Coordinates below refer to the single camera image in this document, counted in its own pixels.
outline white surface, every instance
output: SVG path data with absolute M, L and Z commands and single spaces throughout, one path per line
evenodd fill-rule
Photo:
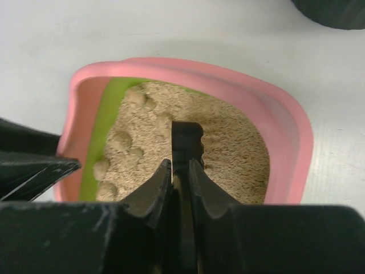
M 69 80 L 88 63 L 153 56 L 228 67 L 283 88 L 306 110 L 315 149 L 303 202 L 365 215 L 365 31 L 320 26 L 289 0 L 1 5 L 0 116 L 60 134 Z

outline clumped litter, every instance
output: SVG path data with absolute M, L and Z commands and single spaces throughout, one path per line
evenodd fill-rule
M 269 156 L 251 121 L 224 101 L 161 82 L 125 93 L 104 158 L 94 165 L 97 200 L 121 200 L 148 180 L 163 159 L 172 158 L 172 120 L 203 127 L 205 172 L 215 183 L 241 203 L 263 203 Z

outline pink plastic tray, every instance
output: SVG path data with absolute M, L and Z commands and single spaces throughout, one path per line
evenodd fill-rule
M 66 124 L 58 154 L 85 164 L 103 91 L 114 77 L 169 82 L 222 99 L 240 109 L 257 127 L 269 151 L 266 204 L 301 201 L 312 150 L 307 115 L 282 89 L 248 75 L 204 63 L 170 58 L 132 58 L 94 63 L 75 73 L 70 84 Z M 83 169 L 54 187 L 57 201 L 78 199 Z

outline black object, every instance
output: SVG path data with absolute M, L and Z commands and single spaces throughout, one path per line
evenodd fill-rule
M 164 160 L 118 203 L 0 203 L 0 273 L 365 273 L 353 209 L 242 205 L 205 174 L 201 135 L 173 122 L 173 184 Z
M 365 29 L 365 0 L 291 0 L 312 21 L 342 30 Z
M 0 202 L 32 201 L 80 168 L 76 159 L 55 156 L 58 140 L 0 119 Z

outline litter box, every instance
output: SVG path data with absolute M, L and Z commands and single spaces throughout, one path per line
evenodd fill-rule
M 82 168 L 55 185 L 57 201 L 95 200 L 98 183 L 92 166 L 102 157 L 120 101 L 129 87 L 150 80 L 211 95 L 241 110 L 257 127 L 269 152 L 270 175 L 264 203 L 301 201 L 313 133 L 299 103 L 282 89 L 240 72 L 171 58 L 94 63 L 75 73 L 57 152 L 79 159 Z

